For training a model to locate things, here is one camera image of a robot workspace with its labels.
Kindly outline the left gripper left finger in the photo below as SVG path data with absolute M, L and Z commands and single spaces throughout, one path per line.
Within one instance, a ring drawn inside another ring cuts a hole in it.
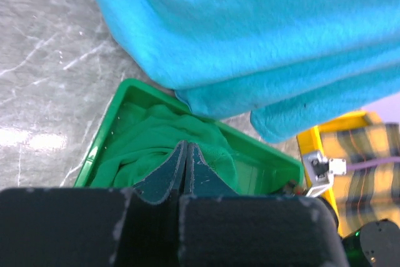
M 188 142 L 181 141 L 161 165 L 133 186 L 140 198 L 151 205 L 176 204 L 185 176 Z

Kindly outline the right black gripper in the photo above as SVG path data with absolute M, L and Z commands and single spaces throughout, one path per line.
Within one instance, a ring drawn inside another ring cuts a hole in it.
M 342 244 L 350 266 L 399 267 L 399 226 L 389 219 L 363 225 Z

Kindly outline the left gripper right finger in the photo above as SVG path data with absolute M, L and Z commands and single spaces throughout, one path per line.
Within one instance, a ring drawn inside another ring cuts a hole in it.
M 199 197 L 239 196 L 209 167 L 195 143 L 188 144 L 184 194 Z

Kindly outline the green t shirt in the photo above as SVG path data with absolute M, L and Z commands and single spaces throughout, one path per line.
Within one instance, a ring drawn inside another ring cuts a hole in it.
M 132 186 L 168 159 L 180 141 L 196 143 L 216 174 L 239 192 L 233 150 L 213 123 L 178 115 L 165 105 L 149 108 L 144 116 L 127 125 L 107 146 L 91 182 L 94 188 Z

